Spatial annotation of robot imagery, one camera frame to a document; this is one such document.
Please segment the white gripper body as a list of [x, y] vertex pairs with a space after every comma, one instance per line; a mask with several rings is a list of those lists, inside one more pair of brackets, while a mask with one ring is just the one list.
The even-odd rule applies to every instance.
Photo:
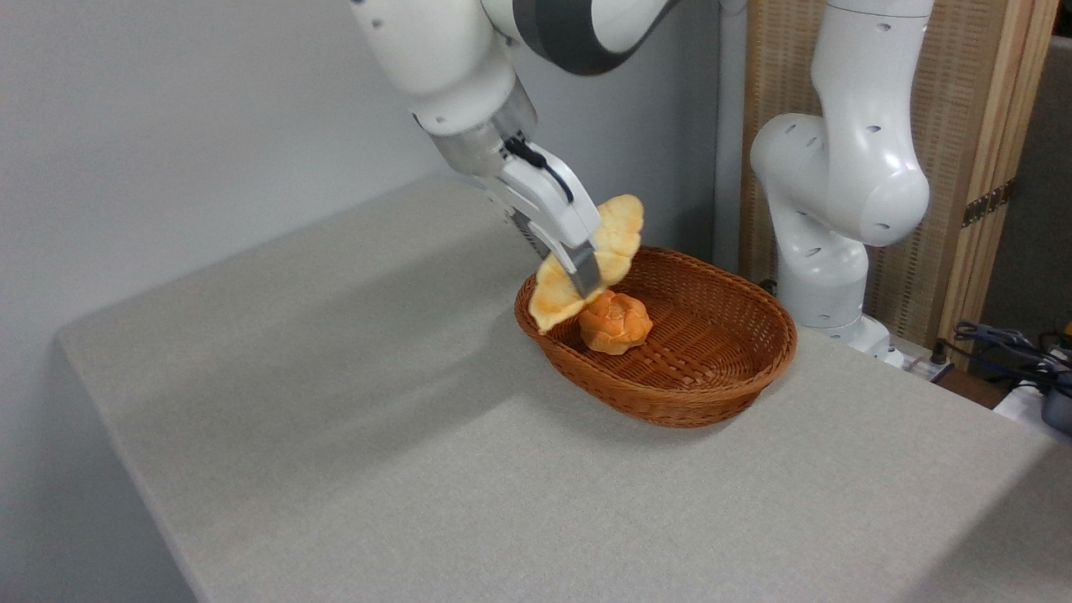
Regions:
[[528, 216], [549, 248], [593, 242], [601, 217], [574, 170], [535, 142], [505, 142], [497, 175], [482, 180], [512, 211]]

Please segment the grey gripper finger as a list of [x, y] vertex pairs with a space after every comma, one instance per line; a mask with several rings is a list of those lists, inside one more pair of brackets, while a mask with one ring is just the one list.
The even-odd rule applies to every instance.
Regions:
[[528, 242], [528, 247], [536, 252], [541, 260], [547, 259], [551, 255], [552, 250], [550, 247], [539, 238], [535, 232], [533, 232], [533, 223], [528, 220], [528, 216], [525, 214], [520, 214], [520, 211], [513, 211], [512, 214], [513, 227], [524, 237]]
[[593, 242], [584, 242], [570, 249], [570, 262], [574, 263], [570, 281], [581, 299], [586, 299], [602, 286], [596, 251], [597, 247]]

